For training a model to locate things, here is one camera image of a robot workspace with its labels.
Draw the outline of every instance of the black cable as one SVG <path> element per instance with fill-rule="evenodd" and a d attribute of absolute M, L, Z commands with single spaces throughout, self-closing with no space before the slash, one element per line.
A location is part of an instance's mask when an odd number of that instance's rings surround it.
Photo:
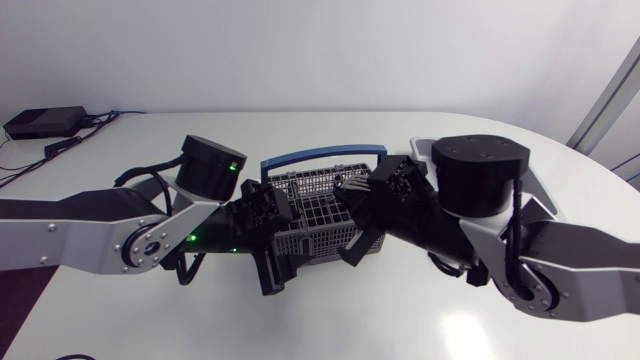
<path fill-rule="evenodd" d="M 513 180 L 513 216 L 509 221 L 507 233 L 505 266 L 507 281 L 518 296 L 525 298 L 527 291 L 522 286 L 520 278 L 520 240 L 522 237 L 522 181 Z"/>
<path fill-rule="evenodd" d="M 96 359 L 92 358 L 89 355 L 73 354 L 73 355 L 66 355 L 61 358 L 57 358 L 56 360 L 96 360 Z"/>
<path fill-rule="evenodd" d="M 189 269 L 187 270 L 187 259 L 184 256 L 184 253 L 178 256 L 178 266 L 176 267 L 176 275 L 178 276 L 178 283 L 180 285 L 189 285 L 191 281 L 196 277 L 198 273 L 198 269 L 200 269 L 200 264 L 202 264 L 202 260 L 206 254 L 199 253 L 194 255 L 194 260 Z"/>
<path fill-rule="evenodd" d="M 640 173 L 633 175 L 632 177 L 628 178 L 626 181 L 629 182 L 629 181 L 637 178 L 638 176 L 640 176 Z"/>
<path fill-rule="evenodd" d="M 160 175 L 158 175 L 158 173 L 151 173 L 151 176 L 158 181 L 158 184 L 160 184 L 160 187 L 162 188 L 164 203 L 167 208 L 167 216 L 172 216 L 173 207 L 171 206 L 171 194 L 169 194 L 169 187 L 167 186 L 167 183 L 160 177 Z"/>
<path fill-rule="evenodd" d="M 185 161 L 187 161 L 187 156 L 185 154 L 182 154 L 180 156 L 178 156 L 177 158 L 167 161 L 165 163 L 161 163 L 161 164 L 156 164 L 156 165 L 151 165 L 151 166 L 146 166 L 146 167 L 136 167 L 133 169 L 129 169 L 127 171 L 124 172 L 124 174 L 120 175 L 119 178 L 116 179 L 115 184 L 113 185 L 114 187 L 120 187 L 122 185 L 124 185 L 127 181 L 133 179 L 134 177 L 138 177 L 140 175 L 146 175 L 146 174 L 151 174 L 154 172 L 159 172 L 159 171 L 163 171 L 163 170 L 168 170 L 171 169 L 173 167 L 176 167 L 178 165 L 183 164 Z"/>
<path fill-rule="evenodd" d="M 438 270 L 442 271 L 444 274 L 454 277 L 460 277 L 462 276 L 462 274 L 464 274 L 464 270 L 454 268 L 453 266 L 447 264 L 446 262 L 442 261 L 442 259 L 440 259 L 438 255 L 434 253 L 428 253 L 428 255 L 433 264 L 438 268 Z"/>
<path fill-rule="evenodd" d="M 0 167 L 0 169 L 5 170 L 5 171 L 19 171 L 18 173 L 11 174 L 11 175 L 5 176 L 3 178 L 0 178 L 0 181 L 6 180 L 6 181 L 0 183 L 0 189 L 5 187 L 6 185 L 10 184 L 11 182 L 15 181 L 16 179 L 18 179 L 22 175 L 39 169 L 42 165 L 44 165 L 47 162 L 53 160 L 54 158 L 56 158 L 58 155 L 64 153 L 65 151 L 68 151 L 68 150 L 76 147 L 77 145 L 81 144 L 82 142 L 84 142 L 88 138 L 90 138 L 93 135 L 95 135 L 103 127 L 105 127 L 106 125 L 110 124 L 111 122 L 113 122 L 118 117 L 120 117 L 121 114 L 129 114 L 129 113 L 136 113 L 137 114 L 137 113 L 143 113 L 143 112 L 139 112 L 139 111 L 110 111 L 108 113 L 99 114 L 99 115 L 89 115 L 89 117 L 93 117 L 93 119 L 98 119 L 98 118 L 104 117 L 104 116 L 107 116 L 107 119 L 105 119 L 104 121 L 102 121 L 99 124 L 97 124 L 93 131 L 91 131 L 89 134 L 81 137 L 77 142 L 71 144 L 69 147 L 60 149 L 59 151 L 53 153 L 49 157 L 45 157 L 45 158 L 40 159 L 40 160 L 38 160 L 38 161 L 36 161 L 34 163 L 31 163 L 31 164 L 28 164 L 28 165 L 24 165 L 24 166 L 20 166 L 20 167 L 17 167 L 17 168 Z"/>
<path fill-rule="evenodd" d="M 634 155 L 634 156 L 632 156 L 632 157 L 628 158 L 627 160 L 625 160 L 625 161 L 621 162 L 621 163 L 620 163 L 620 164 L 618 164 L 617 166 L 613 167 L 613 168 L 611 169 L 611 171 L 615 171 L 615 170 L 616 170 L 616 169 L 618 169 L 619 167 L 621 167 L 621 166 L 623 166 L 624 164 L 628 163 L 629 161 L 631 161 L 631 160 L 633 160 L 633 159 L 637 158 L 638 156 L 640 156 L 640 153 L 638 153 L 638 154 L 636 154 L 636 155 Z"/>

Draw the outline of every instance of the black router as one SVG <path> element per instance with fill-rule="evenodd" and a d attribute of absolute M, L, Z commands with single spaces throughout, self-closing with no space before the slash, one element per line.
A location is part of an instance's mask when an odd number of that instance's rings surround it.
<path fill-rule="evenodd" d="M 80 130 L 87 112 L 82 106 L 24 110 L 4 125 L 12 139 L 70 137 Z"/>

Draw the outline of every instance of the wire basket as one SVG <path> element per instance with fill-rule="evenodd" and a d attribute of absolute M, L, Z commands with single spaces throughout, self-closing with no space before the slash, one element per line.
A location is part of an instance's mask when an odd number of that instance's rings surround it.
<path fill-rule="evenodd" d="M 353 175 L 371 174 L 371 169 L 360 163 L 273 176 L 267 176 L 267 171 L 312 158 L 362 153 L 377 154 L 381 158 L 386 155 L 386 149 L 379 145 L 349 145 L 307 150 L 267 160 L 270 166 L 267 170 L 263 162 L 263 182 L 284 191 L 295 212 L 295 219 L 274 235 L 276 255 L 309 255 L 312 257 L 309 265 L 339 260 L 338 248 L 346 246 L 358 229 L 347 209 L 336 201 L 333 189 Z M 384 235 L 367 253 L 380 251 L 383 242 Z"/>

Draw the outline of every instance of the white table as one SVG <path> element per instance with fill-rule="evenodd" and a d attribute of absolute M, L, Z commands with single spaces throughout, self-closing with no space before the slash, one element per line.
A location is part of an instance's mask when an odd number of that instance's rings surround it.
<path fill-rule="evenodd" d="M 412 136 L 470 133 L 529 147 L 531 166 L 569 221 L 640 240 L 640 194 L 596 162 L 520 128 L 446 113 L 130 115 L 0 196 L 55 200 L 110 187 L 126 169 L 175 157 L 187 134 L 245 153 L 241 179 L 257 179 L 261 160 L 297 150 L 373 143 L 408 154 Z M 0 164 L 35 161 L 51 142 L 8 144 Z M 305 168 L 327 162 L 354 160 Z M 387 237 L 382 252 L 357 268 L 342 262 L 302 268 L 271 297 L 261 296 L 248 255 L 208 255 L 187 287 L 159 269 L 98 276 L 61 267 L 6 358 L 619 359 L 640 356 L 638 334 L 634 315 L 591 323 L 529 317 L 493 285 L 473 288 L 447 277 L 424 251 Z"/>

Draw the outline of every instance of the basket handle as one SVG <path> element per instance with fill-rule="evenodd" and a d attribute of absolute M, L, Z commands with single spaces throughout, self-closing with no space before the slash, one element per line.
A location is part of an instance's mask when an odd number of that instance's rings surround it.
<path fill-rule="evenodd" d="M 298 162 L 337 155 L 378 155 L 378 164 L 387 155 L 387 148 L 382 145 L 336 145 L 316 149 L 298 151 L 276 156 L 260 163 L 261 181 L 267 183 L 269 170 Z"/>

